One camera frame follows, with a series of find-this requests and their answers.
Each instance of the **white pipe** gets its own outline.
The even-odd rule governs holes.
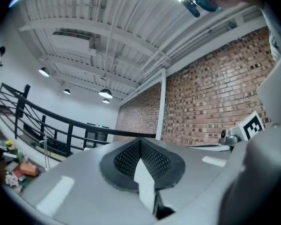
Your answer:
[[[234,18],[234,17],[236,17],[236,16],[238,16],[238,15],[241,15],[241,14],[243,14],[243,13],[245,13],[245,12],[247,12],[247,11],[253,9],[253,8],[255,8],[255,7],[248,7],[248,8],[245,8],[245,9],[243,9],[243,10],[241,10],[241,11],[239,11],[239,12],[237,12],[237,13],[235,13],[235,14],[229,16],[229,17],[227,17],[226,19],[221,20],[220,22],[216,23],[215,25],[206,28],[204,31],[199,32],[197,35],[195,35],[194,37],[191,38],[191,36],[192,36],[194,33],[197,33],[199,30],[201,30],[201,27],[199,27],[198,29],[195,30],[195,32],[189,34],[187,37],[185,37],[183,40],[181,40],[178,44],[176,44],[175,46],[173,46],[173,47],[167,52],[167,54],[169,54],[169,55],[167,55],[167,54],[166,54],[166,55],[169,56],[169,57],[172,57],[172,56],[175,55],[177,52],[179,52],[181,49],[185,48],[187,45],[189,45],[191,42],[193,42],[193,41],[196,40],[197,38],[199,38],[199,37],[205,35],[205,34],[208,33],[210,30],[213,30],[214,28],[218,27],[219,25],[221,25],[221,24],[223,24],[223,23],[229,21],[230,19],[232,19],[232,18]],[[163,50],[168,44],[169,44],[169,43],[167,43],[167,41],[166,41],[159,49],[160,49],[160,50]],[[157,61],[156,63],[154,63],[152,67],[157,68],[157,67],[158,67],[158,61]]]
[[[149,60],[144,64],[144,66],[141,69],[144,70],[157,54],[158,54],[158,50],[149,58]]]
[[[173,64],[170,68],[167,69],[167,75],[171,75],[185,66],[191,64],[193,61],[205,56],[206,54],[224,46],[225,44],[234,41],[246,34],[253,32],[257,29],[263,28],[266,26],[266,21],[263,16],[255,18],[249,22],[246,22],[244,25],[234,28],[229,32],[226,32],[210,42],[204,44],[203,46],[199,47],[195,51],[191,52],[190,54],[186,55],[184,58],[177,61]]]
[[[109,43],[110,43],[110,40],[111,40],[111,36],[112,36],[112,32],[113,32],[113,28],[115,26],[115,21],[116,21],[116,17],[117,17],[117,14],[118,14],[118,10],[120,8],[122,4],[122,0],[120,0],[120,2],[118,3],[118,6],[117,8],[115,9],[115,13],[113,15],[113,18],[112,18],[112,22],[111,22],[111,29],[109,31],[109,36],[108,36],[108,40],[107,40],[107,46],[106,46],[106,56],[105,56],[105,64],[104,64],[104,75],[106,75],[106,69],[107,69],[107,60],[108,60],[108,48],[109,48]]]
[[[161,94],[160,94],[160,105],[159,105],[159,115],[156,130],[156,139],[161,139],[161,132],[163,129],[163,116],[164,116],[164,104],[165,104],[165,89],[166,89],[166,73],[165,68],[161,69],[162,81],[161,81]]]
[[[150,73],[152,73],[156,68],[158,68],[161,64],[163,64],[166,60],[167,60],[167,58],[161,57],[161,58],[155,63],[155,65],[153,65],[153,67],[151,67],[151,68],[145,73],[145,77],[147,77]]]
[[[200,32],[199,34],[195,35],[195,36],[192,37],[192,38],[191,38],[190,36],[187,36],[185,39],[181,40],[178,44],[174,45],[174,46],[168,51],[168,54],[169,54],[170,56],[174,56],[177,52],[179,52],[180,50],[182,50],[183,48],[185,48],[186,46],[188,46],[188,45],[189,45],[190,43],[192,43],[194,40],[200,38],[201,36],[203,36],[203,35],[205,35],[205,34],[207,34],[207,33],[209,33],[210,30],[213,30],[213,29],[217,28],[218,26],[220,26],[220,25],[226,23],[227,21],[229,21],[229,20],[235,18],[236,16],[241,15],[241,14],[243,14],[243,13],[249,11],[249,10],[252,10],[252,9],[255,9],[255,7],[248,7],[248,8],[246,8],[246,9],[243,9],[243,10],[239,11],[238,13],[235,13],[235,14],[233,14],[233,15],[231,15],[231,16],[229,16],[229,17],[227,17],[227,18],[225,18],[225,19],[223,19],[223,20],[221,20],[221,21],[219,21],[219,22],[216,23],[215,25],[206,28],[204,31]]]
[[[137,96],[139,91],[141,91],[144,87],[146,87],[153,79],[155,79],[157,76],[159,76],[159,74],[161,73],[161,70],[159,70],[157,73],[155,73],[154,75],[152,75],[149,79],[147,79],[141,86],[139,86],[138,88],[136,88],[132,93],[130,93],[128,95],[128,97],[126,97],[121,103],[120,105],[125,104],[126,102],[128,102],[129,100],[131,100],[133,97]]]
[[[200,16],[200,19],[202,17],[204,17],[205,15],[207,15],[208,12],[203,10]],[[174,34],[172,34],[172,36],[170,36],[165,42],[164,44],[162,44],[159,47],[159,50],[164,50],[169,44],[171,44],[171,42],[173,42],[177,37],[179,37],[184,31],[186,31],[187,29],[189,29],[192,25],[194,25],[197,22],[197,19],[191,19],[189,20],[188,23],[185,23],[183,26],[181,26],[178,30],[176,30],[176,32]]]
[[[96,9],[96,19],[95,19],[95,21],[98,21],[98,18],[99,18],[99,8],[97,8]]]
[[[105,57],[106,54],[104,54],[104,53],[105,53],[105,52],[98,52],[98,51],[97,51],[96,54],[101,56],[101,58],[100,58],[101,60],[105,60],[103,57]],[[119,63],[125,63],[126,65],[131,66],[133,69],[136,69],[137,72],[143,74],[142,69],[139,68],[133,61],[125,60],[125,59],[122,58],[122,57],[116,57],[115,55],[112,56],[112,55],[110,55],[110,54],[108,55],[108,57],[114,59],[115,61],[117,61],[117,62],[119,62]],[[117,65],[117,64],[114,64],[114,66],[118,66],[118,67],[121,67],[121,68],[125,68],[125,67],[123,67],[123,66],[121,66],[121,65]]]
[[[234,8],[230,8],[230,9],[227,9],[226,11],[221,12],[219,15],[214,16],[209,21],[207,21],[205,24],[203,24],[202,26],[199,26],[196,30],[192,31],[186,37],[181,39],[179,41],[179,43],[177,43],[175,46],[173,46],[168,51],[168,54],[172,54],[177,47],[180,47],[182,44],[186,43],[189,39],[192,39],[194,36],[200,35],[202,32],[204,32],[204,31],[202,31],[203,29],[205,29],[205,31],[208,32],[208,31],[212,30],[214,27],[219,26],[221,23],[225,23],[226,21],[229,21],[234,16],[245,13],[251,9],[256,9],[256,7],[250,6],[250,7],[244,8],[244,6],[241,5],[241,6],[236,6]]]

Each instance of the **yellow flower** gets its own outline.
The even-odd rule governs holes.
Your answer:
[[[14,141],[6,141],[5,145],[6,146],[13,146],[14,145]]]

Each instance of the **ceiling beam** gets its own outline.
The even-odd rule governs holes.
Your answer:
[[[203,11],[203,15],[200,16],[200,20],[197,22],[194,22],[193,20],[190,20],[188,23],[184,24],[183,26],[179,27],[175,33],[173,33],[171,36],[169,36],[166,41],[159,47],[159,50],[165,49],[168,45],[170,45],[177,37],[179,37],[183,32],[185,32],[190,27],[192,28],[191,32],[188,33],[184,38],[179,40],[177,43],[175,43],[169,51],[167,51],[167,57],[171,57],[173,51],[176,49],[182,47],[182,45],[185,45],[188,41],[191,40],[193,36],[196,36],[200,34],[204,29],[210,28],[212,24],[217,24],[218,21],[223,21],[223,19],[227,16],[230,16],[231,14],[235,14],[236,11],[241,10],[241,12],[247,11],[245,9],[248,5],[246,4],[239,4],[236,7],[228,8],[222,12],[217,11],[213,14],[206,13],[206,11]],[[149,60],[143,65],[141,68],[144,70],[153,60],[155,60],[155,63],[151,67],[156,67],[156,64],[160,61],[156,61],[156,55],[158,55],[158,52],[155,52],[153,56],[149,58]]]
[[[49,18],[37,21],[31,21],[25,26],[19,28],[19,31],[28,31],[32,29],[75,29],[96,33],[105,37],[109,36],[111,25],[80,18]],[[124,43],[147,56],[152,56],[158,49],[125,30],[115,27],[111,38]]]
[[[67,9],[68,7],[95,7],[100,9],[105,9],[103,5],[97,5],[97,4],[68,4],[68,5],[60,5],[60,6],[50,6],[50,7],[42,7],[42,8],[31,8],[29,9],[29,12],[26,13],[27,15],[30,15],[30,13],[39,13],[39,12],[48,12],[52,11],[54,9]]]
[[[101,91],[102,89],[105,88],[103,86],[93,84],[91,82],[89,83],[87,81],[84,81],[84,80],[81,80],[81,79],[78,79],[78,78],[75,78],[75,77],[67,76],[67,75],[64,75],[64,74],[58,74],[58,75],[55,75],[55,77],[65,81],[67,83],[72,83],[72,84],[75,84],[75,85],[84,86],[86,88],[90,88],[90,89],[96,90],[96,91]],[[128,96],[125,93],[118,92],[118,91],[115,91],[115,90],[112,90],[112,89],[110,89],[110,90],[112,92],[112,95],[115,96],[115,97],[126,98]]]
[[[97,67],[92,67],[90,65],[86,65],[81,62],[77,62],[77,61],[73,61],[73,60],[69,60],[69,59],[65,59],[65,58],[60,58],[60,57],[56,57],[56,56],[52,56],[52,55],[48,55],[48,59],[50,60],[50,62],[53,62],[53,63],[60,63],[60,64],[67,65],[67,66],[70,66],[73,68],[81,69],[83,71],[87,71],[89,73],[92,73],[92,74],[95,74],[98,76],[104,76],[104,70],[97,68]],[[125,84],[132,88],[137,88],[139,86],[139,84],[136,82],[133,82],[131,80],[128,80],[126,78],[123,78],[121,76],[118,76],[118,75],[110,73],[110,72],[106,72],[105,77],[107,79],[113,80],[118,83]]]
[[[236,12],[238,6],[242,6],[242,9]],[[235,16],[258,9],[257,7],[250,5],[245,5],[248,6],[246,8],[244,8],[244,5],[242,4],[239,4],[238,6],[228,8],[227,10],[221,12],[218,16],[215,16],[210,19],[207,23],[201,25],[199,28],[193,29],[193,31],[190,32],[185,38],[181,39],[178,43],[172,46],[167,51],[167,54],[172,57],[176,53],[184,49],[186,46],[193,43],[196,39],[202,37],[205,34],[208,34],[210,30],[219,27],[221,24],[225,24],[226,22],[233,19]]]
[[[237,24],[237,26],[241,26],[244,24],[244,17],[240,14],[238,16],[235,17],[235,22]]]
[[[119,15],[121,14],[121,12],[124,8],[125,2],[126,2],[126,0],[119,0],[117,8],[113,12],[113,18],[112,18],[111,27],[110,27],[110,31],[109,31],[109,35],[108,35],[108,39],[107,39],[107,45],[106,45],[106,55],[105,55],[105,61],[104,61],[104,70],[105,71],[107,68],[108,49],[109,49],[110,41],[112,39],[112,34],[114,31],[114,28],[116,27],[115,24],[118,23]]]
[[[97,54],[100,55],[102,59],[105,59],[106,51],[97,51]],[[140,66],[142,66],[142,64],[138,64],[137,62],[129,60],[123,56],[116,56],[115,54],[111,54],[111,53],[108,53],[108,57],[119,63],[125,63],[126,65],[129,65],[132,68],[138,70],[140,73],[144,73],[140,68]]]
[[[167,69],[167,77],[172,75],[173,73],[180,71],[184,67],[190,65],[195,60],[205,56],[208,53],[211,53],[212,51],[226,45],[227,43],[230,43],[234,40],[237,40],[245,35],[247,35],[250,32],[253,32],[257,29],[261,29],[263,27],[266,27],[266,21],[263,16],[260,16],[258,18],[255,18],[249,22],[245,22],[243,25],[236,27],[230,31],[227,31],[226,33],[220,35],[219,37],[216,37],[215,39],[209,41],[208,43],[204,44],[203,46],[199,47],[195,51],[191,52],[187,56],[185,56],[183,59],[177,61],[175,64],[173,64],[170,68]],[[148,85],[144,89],[148,89],[152,87],[154,84],[160,82],[160,77],[154,78],[151,81],[151,78],[147,79],[147,81],[150,81]],[[123,102],[121,102],[121,105],[124,103],[130,101],[132,98],[136,97],[140,93],[144,91],[143,89],[144,85],[141,85],[138,89],[136,89],[136,92],[132,92],[133,94],[127,99],[125,99]]]

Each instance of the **white column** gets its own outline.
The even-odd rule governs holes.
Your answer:
[[[162,80],[161,80],[161,94],[160,94],[160,105],[159,105],[159,115],[156,131],[156,139],[161,139],[161,132],[163,129],[163,115],[164,115],[164,104],[165,104],[165,88],[166,88],[166,74],[165,68],[161,69],[162,71]]]

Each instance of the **white tape strip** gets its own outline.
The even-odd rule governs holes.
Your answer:
[[[72,190],[74,183],[74,179],[61,176],[55,187],[36,205],[36,209],[52,218]]]
[[[227,160],[225,160],[225,159],[209,157],[209,156],[203,157],[202,161],[204,163],[208,163],[208,164],[219,166],[219,167],[224,167],[227,162]]]
[[[227,145],[220,145],[216,147],[190,147],[193,149],[199,149],[199,150],[208,150],[208,151],[228,151],[230,150],[230,147]]]

